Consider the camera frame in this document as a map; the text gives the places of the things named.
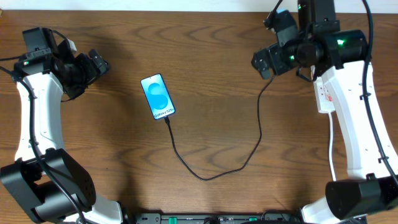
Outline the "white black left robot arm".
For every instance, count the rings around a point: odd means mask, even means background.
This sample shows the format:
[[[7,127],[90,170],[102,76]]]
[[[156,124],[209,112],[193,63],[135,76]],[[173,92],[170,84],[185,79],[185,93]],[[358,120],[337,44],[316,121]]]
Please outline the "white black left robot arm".
[[[106,74],[96,51],[79,54],[68,38],[37,27],[23,33],[27,52],[14,58],[10,76],[21,98],[21,138],[1,182],[34,223],[128,223],[117,201],[96,193],[89,173],[65,150],[60,105],[82,95]]]

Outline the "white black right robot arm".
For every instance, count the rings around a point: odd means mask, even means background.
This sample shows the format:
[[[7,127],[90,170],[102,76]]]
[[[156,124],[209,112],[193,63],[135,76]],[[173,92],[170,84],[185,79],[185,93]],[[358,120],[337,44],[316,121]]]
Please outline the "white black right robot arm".
[[[325,196],[300,210],[303,223],[362,223],[397,207],[397,153],[373,84],[373,34],[342,30],[333,1],[299,1],[298,18],[275,7],[264,20],[277,42],[256,52],[265,80],[311,68],[309,81],[328,91],[346,148],[346,180],[327,183]]]

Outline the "blue Galaxy smartphone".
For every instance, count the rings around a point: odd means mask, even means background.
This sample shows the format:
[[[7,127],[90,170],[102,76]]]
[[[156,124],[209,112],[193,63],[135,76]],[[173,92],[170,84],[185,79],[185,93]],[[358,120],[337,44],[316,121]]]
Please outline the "blue Galaxy smartphone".
[[[175,113],[173,101],[160,73],[142,79],[141,87],[154,119],[162,119]]]

